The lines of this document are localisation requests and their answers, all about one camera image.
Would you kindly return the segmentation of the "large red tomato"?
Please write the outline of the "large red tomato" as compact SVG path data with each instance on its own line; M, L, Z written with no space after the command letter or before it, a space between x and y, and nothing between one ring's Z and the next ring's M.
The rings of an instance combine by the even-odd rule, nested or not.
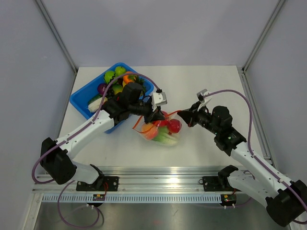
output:
M168 121L167 128L170 133L178 133L181 130L182 124L177 119L171 119Z

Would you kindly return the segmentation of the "peach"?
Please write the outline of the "peach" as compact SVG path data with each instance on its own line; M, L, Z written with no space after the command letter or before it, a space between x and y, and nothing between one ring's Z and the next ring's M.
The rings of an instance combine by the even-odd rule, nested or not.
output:
M145 139L152 140L158 135L158 128L152 123L143 124L141 133Z

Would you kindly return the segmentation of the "clear zip top bag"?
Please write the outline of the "clear zip top bag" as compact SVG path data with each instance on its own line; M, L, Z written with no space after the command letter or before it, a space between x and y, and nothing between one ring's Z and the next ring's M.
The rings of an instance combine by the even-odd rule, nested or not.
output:
M164 120L149 123L145 123L144 117L140 116L132 129L147 141L168 147L175 146L179 143L182 130L178 112L180 110L171 113L162 111L165 116Z

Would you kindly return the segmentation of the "green lettuce head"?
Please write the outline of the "green lettuce head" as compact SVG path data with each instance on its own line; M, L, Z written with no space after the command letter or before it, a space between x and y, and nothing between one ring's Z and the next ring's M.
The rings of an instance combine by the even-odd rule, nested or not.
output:
M165 146L174 146L179 142L179 138L177 134L170 133L167 127L164 126L158 128L158 135L152 141Z

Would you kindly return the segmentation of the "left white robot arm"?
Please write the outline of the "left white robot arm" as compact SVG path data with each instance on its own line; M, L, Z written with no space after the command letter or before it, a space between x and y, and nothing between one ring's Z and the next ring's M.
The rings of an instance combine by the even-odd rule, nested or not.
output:
M103 101L96 114L67 135L42 142L40 165L57 184L69 181L86 183L92 190L105 185L103 172L95 165L74 162L77 154L101 132L116 127L130 115L143 116L146 123L164 120L161 106L167 103L165 93L158 89L144 102L140 99L142 86L129 83L123 91Z

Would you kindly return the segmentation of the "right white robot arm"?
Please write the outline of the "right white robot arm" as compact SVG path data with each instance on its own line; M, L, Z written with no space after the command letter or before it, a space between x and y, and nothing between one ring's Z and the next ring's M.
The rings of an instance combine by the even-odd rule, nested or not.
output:
M200 125L215 135L216 146L241 163L252 175L244 175L235 166L219 172L218 185L224 190L238 189L266 208L269 216L285 227L307 210L307 186L294 182L255 153L233 126L232 116L225 106L217 106L211 113L206 109L187 109L178 115L189 127Z

